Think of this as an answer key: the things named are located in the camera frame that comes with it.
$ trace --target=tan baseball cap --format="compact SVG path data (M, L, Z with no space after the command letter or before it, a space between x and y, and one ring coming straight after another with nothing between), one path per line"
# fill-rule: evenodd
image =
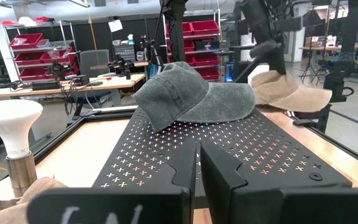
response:
M288 72L281 75L275 70L255 76L251 85L257 105L297 112L319 111L329 103L333 94L331 90L298 85Z

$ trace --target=white lamp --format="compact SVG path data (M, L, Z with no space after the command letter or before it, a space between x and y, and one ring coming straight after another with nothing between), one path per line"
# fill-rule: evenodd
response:
M29 100L0 101L0 137L6 148L9 177L0 181L0 207L16 204L37 180L29 131L41 115L41 104Z

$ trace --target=lamp base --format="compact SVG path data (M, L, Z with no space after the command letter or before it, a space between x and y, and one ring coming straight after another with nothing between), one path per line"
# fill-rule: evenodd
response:
M42 177L55 178L53 174L45 175L37 172L38 179ZM16 197L17 189L12 188L11 178L6 177L0 181L0 209L9 208L17 204L21 197Z

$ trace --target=black perforated platform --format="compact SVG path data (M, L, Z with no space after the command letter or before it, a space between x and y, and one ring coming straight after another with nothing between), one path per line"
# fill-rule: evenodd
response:
M260 180L270 177L276 179L275 182L285 182L285 186L291 186L294 181L296 186L299 181L310 179L317 173L324 174L324 179L314 185L351 186L340 173L257 110L238 121L219 124L175 122L155 133L147 115L138 108L93 187L146 185L149 179L158 175L160 166L173 156L186 138L197 142L209 138L246 164L252 176ZM197 157L196 206L204 207L206 200L199 153Z

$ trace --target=wooden frame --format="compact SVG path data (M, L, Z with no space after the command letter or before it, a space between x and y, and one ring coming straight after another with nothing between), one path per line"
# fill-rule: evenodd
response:
M333 142L323 133L294 126L291 118L277 110L261 108L259 110L289 135L351 180L353 187L358 187L357 156L355 158L354 154L338 142ZM100 115L79 119L34 154L37 169L42 171L59 170L55 173L55 178L64 180L63 183L69 187L91 187L104 165L103 159L110 155L134 111L135 108L114 111L103 110ZM101 126L103 124L110 127L109 132L104 131L103 128L107 126ZM76 171L78 171L80 177L72 176L72 173ZM211 223L209 210L195 210L194 223Z

